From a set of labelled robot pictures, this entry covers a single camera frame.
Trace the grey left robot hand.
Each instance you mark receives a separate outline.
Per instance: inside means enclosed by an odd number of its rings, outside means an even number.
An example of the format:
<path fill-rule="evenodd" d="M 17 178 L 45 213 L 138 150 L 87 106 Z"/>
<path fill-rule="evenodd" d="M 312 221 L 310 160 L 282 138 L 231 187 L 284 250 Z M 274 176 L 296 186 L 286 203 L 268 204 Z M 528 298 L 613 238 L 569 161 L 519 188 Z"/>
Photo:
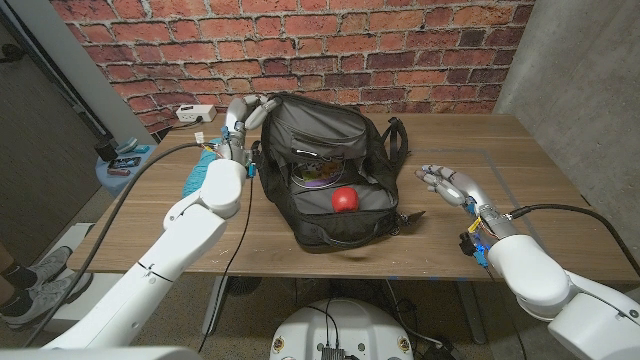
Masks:
<path fill-rule="evenodd" d="M 247 163 L 245 138 L 248 131 L 259 128 L 267 115 L 281 104 L 281 99 L 269 99 L 264 95 L 247 95 L 234 98 L 226 112 L 221 128 L 221 142 L 217 147 L 219 159 Z"/>

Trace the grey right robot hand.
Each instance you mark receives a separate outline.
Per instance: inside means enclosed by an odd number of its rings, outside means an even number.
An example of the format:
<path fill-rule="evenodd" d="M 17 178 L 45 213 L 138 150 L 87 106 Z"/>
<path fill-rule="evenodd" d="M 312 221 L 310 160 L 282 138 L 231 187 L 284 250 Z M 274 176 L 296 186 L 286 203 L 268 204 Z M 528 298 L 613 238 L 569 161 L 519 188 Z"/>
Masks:
<path fill-rule="evenodd" d="M 479 217 L 485 229 L 497 239 L 518 234 L 510 220 L 502 215 L 489 195 L 470 176 L 440 165 L 423 165 L 414 172 L 451 206 L 463 207 L 469 214 Z"/>

